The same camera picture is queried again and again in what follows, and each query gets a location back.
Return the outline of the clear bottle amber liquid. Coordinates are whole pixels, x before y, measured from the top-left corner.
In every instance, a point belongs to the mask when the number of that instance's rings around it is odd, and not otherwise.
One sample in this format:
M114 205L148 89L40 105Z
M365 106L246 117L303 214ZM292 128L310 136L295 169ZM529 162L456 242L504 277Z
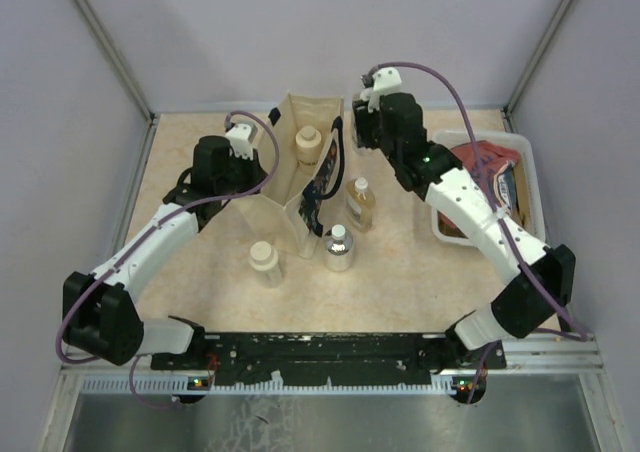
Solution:
M360 231L366 232L373 226L376 198L364 177L358 177L347 184L347 217Z

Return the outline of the cream canvas tote bag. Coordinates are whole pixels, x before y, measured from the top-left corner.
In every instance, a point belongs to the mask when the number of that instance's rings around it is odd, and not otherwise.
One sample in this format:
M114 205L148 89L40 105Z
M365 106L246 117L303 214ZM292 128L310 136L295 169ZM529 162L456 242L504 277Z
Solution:
M259 193L234 201L234 208L258 239L279 251L305 259L313 256L324 234L321 207L337 193L344 177L343 118L340 96L289 94L271 109L267 123L278 141L279 154L274 154L266 134L257 141L256 149L265 171L271 170L275 160L278 167ZM312 167L303 166L298 159L296 135L306 126L320 135L318 161Z

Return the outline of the cream lotion bottle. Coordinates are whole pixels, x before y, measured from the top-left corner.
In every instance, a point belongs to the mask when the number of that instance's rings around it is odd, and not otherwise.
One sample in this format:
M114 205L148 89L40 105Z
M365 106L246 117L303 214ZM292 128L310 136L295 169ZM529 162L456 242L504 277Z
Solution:
M302 127L295 136L298 166L305 174L315 171L322 149L321 133L314 127Z

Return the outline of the silver bottle white cap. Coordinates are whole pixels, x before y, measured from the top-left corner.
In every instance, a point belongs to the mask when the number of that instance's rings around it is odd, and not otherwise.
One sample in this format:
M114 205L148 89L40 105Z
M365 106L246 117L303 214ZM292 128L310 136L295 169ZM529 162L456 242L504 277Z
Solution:
M342 224L336 224L324 236L326 267L333 272L348 270L355 258L355 238Z

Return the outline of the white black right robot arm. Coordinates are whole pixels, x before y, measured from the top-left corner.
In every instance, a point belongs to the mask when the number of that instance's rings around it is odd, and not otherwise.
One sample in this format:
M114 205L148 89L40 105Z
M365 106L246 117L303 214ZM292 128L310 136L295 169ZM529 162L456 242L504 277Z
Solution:
M361 147L380 151L404 190L443 213L489 260L504 284L489 304L454 323L446 332L447 356L470 367L482 347L508 338L523 339L553 315L565 316L576 258L565 245L550 247L507 214L490 205L461 160L428 140L423 113L404 92L370 107L365 95L352 100L354 131Z

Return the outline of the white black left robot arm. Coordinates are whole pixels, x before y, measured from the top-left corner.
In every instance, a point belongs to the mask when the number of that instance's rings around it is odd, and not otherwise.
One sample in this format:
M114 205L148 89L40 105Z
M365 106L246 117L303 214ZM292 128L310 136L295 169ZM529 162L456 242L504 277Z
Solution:
M142 355L172 354L184 367L201 366L208 345L185 319L140 317L136 303L151 279L230 201L258 192L271 178L261 167L246 124L225 135L201 138L193 161L165 195L150 221L111 259L92 272L74 272L63 284L63 320L55 350L63 345L123 365Z

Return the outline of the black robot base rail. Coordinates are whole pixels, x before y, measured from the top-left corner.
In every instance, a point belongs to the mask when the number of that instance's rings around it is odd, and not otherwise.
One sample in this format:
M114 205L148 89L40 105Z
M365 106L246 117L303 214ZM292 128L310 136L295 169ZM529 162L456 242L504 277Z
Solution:
M210 332L183 354L154 354L151 368L211 371L220 386L264 383L275 372L286 386L396 386L429 385L481 358L449 333Z

